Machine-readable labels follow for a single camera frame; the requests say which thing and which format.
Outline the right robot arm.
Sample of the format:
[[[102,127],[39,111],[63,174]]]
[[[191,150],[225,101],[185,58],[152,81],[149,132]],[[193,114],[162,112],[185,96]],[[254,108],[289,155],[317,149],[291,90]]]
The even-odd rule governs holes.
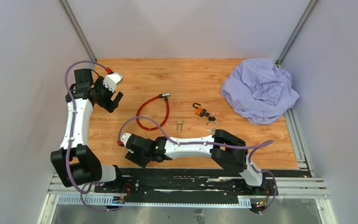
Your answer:
[[[123,133],[119,142],[128,150],[126,159],[142,168],[151,161],[205,157],[212,159],[226,171],[238,173],[253,194],[258,195],[267,187],[260,169],[251,162],[248,154],[250,148],[246,142],[222,129],[205,137],[189,139],[160,136],[151,140],[135,134]]]

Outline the brass padlock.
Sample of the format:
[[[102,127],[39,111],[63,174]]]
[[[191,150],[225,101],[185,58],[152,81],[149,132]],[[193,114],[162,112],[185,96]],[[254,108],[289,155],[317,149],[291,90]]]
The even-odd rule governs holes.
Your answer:
[[[177,124],[177,133],[181,133],[183,130],[183,124],[184,124],[183,119],[177,119],[176,124]]]

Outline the black head key bunch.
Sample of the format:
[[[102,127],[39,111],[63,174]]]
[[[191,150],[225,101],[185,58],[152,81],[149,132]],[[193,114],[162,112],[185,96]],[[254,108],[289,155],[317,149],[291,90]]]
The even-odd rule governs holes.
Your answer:
[[[218,125],[217,121],[216,121],[216,118],[212,115],[210,115],[210,113],[205,113],[205,116],[207,117],[207,125],[210,123],[210,122],[213,122],[215,123],[216,125]]]

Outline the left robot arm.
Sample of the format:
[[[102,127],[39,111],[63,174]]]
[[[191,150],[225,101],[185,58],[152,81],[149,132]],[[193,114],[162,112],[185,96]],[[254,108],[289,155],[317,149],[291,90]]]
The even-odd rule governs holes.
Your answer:
[[[95,105],[112,113],[123,97],[116,92],[123,77],[111,70],[106,76],[93,79],[92,69],[74,71],[75,83],[65,96],[68,120],[59,150],[50,160],[65,187],[101,180],[103,169],[88,143],[90,117]]]

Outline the silver key pair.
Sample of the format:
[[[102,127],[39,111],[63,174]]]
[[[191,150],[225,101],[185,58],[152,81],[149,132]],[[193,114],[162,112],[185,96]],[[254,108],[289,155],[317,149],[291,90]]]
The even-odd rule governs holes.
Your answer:
[[[207,129],[207,132],[210,132],[212,135],[215,135],[216,128]]]

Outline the orange black padlock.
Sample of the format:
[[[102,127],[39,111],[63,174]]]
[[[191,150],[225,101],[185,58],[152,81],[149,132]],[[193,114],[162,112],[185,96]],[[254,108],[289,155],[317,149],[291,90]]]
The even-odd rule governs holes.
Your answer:
[[[193,108],[196,109],[195,114],[199,117],[204,117],[207,112],[207,110],[205,108],[202,108],[201,104],[199,103],[193,103]]]

